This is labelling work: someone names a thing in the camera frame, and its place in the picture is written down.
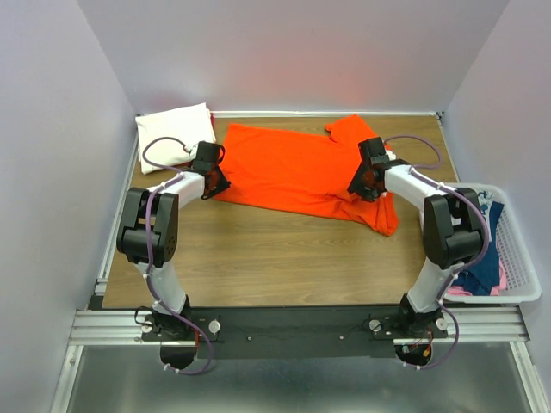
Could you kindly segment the orange t shirt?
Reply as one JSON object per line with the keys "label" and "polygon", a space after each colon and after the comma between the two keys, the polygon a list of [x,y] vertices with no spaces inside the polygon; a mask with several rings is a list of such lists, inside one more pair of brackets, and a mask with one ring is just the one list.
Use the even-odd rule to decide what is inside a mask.
{"label": "orange t shirt", "polygon": [[347,191],[361,162],[358,145],[376,132],[357,115],[325,129],[318,135],[231,124],[221,164],[231,186],[216,200],[354,221],[393,235],[399,218],[390,194],[367,202]]}

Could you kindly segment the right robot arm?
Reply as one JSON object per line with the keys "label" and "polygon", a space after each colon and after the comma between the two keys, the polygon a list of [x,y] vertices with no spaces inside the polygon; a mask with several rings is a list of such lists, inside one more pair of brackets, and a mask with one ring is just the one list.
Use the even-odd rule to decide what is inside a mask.
{"label": "right robot arm", "polygon": [[485,256],[490,230],[474,190],[454,189],[425,176],[392,157],[380,138],[360,142],[358,150],[361,162],[348,192],[370,202],[396,194],[422,215],[424,265],[390,324],[392,331],[414,337],[436,322],[456,277]]}

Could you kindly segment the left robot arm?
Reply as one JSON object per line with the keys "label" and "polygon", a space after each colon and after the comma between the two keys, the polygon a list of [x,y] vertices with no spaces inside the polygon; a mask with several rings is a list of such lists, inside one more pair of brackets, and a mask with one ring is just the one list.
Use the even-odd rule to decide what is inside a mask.
{"label": "left robot arm", "polygon": [[130,188],[126,193],[116,236],[116,249],[142,274],[152,296],[152,309],[165,314],[161,329],[173,340],[183,339],[190,329],[199,331],[186,314],[188,295],[177,277],[173,256],[179,231],[179,211],[194,200],[209,200],[229,189],[220,164],[225,158],[223,145],[201,141],[189,166],[156,163],[147,152],[157,143],[172,141],[182,150],[179,139],[154,139],[142,151],[141,160],[153,167],[169,170],[174,176],[149,188]]}

